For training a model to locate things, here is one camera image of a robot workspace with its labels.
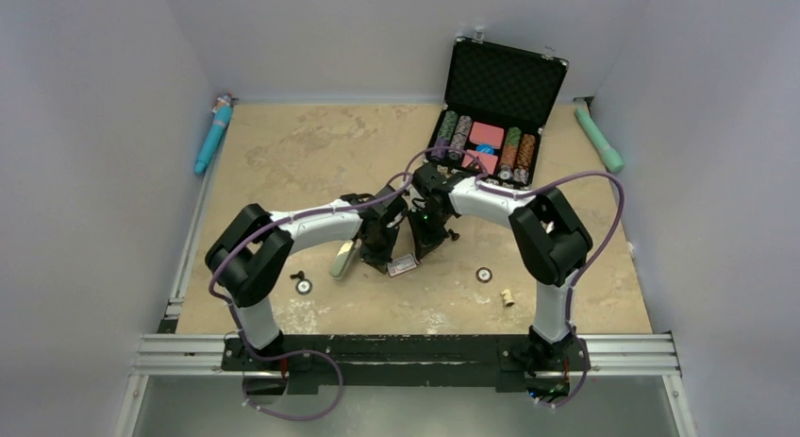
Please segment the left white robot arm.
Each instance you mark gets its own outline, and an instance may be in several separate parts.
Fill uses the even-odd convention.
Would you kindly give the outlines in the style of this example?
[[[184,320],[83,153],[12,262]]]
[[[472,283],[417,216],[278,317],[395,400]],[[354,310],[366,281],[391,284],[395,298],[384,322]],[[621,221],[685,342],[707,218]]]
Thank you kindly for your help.
[[[288,258],[331,242],[356,241],[367,261],[385,270],[408,212],[404,196],[387,186],[377,194],[349,193],[315,208],[265,210],[242,208],[205,256],[211,284],[224,288],[221,298],[248,341],[244,357],[259,370],[273,368],[283,353],[283,333],[270,294]]]

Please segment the red staple box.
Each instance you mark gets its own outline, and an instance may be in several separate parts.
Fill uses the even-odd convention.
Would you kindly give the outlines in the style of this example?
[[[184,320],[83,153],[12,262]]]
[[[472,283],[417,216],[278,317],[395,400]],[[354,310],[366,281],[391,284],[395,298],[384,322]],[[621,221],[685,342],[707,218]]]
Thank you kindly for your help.
[[[419,262],[413,253],[408,253],[399,258],[393,259],[387,264],[387,273],[389,277],[397,277],[416,269]]]

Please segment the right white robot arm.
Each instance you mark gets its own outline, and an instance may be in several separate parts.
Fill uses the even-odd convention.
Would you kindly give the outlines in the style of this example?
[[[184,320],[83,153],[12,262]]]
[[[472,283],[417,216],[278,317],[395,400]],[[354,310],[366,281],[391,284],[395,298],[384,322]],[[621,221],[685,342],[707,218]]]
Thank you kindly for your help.
[[[452,238],[452,217],[472,216],[511,230],[522,262],[537,285],[536,310],[525,361],[529,369],[564,365],[574,341],[569,283],[585,266],[592,237],[563,193],[552,188],[524,197],[475,177],[447,177],[425,164],[411,177],[408,217],[415,256],[422,259]]]

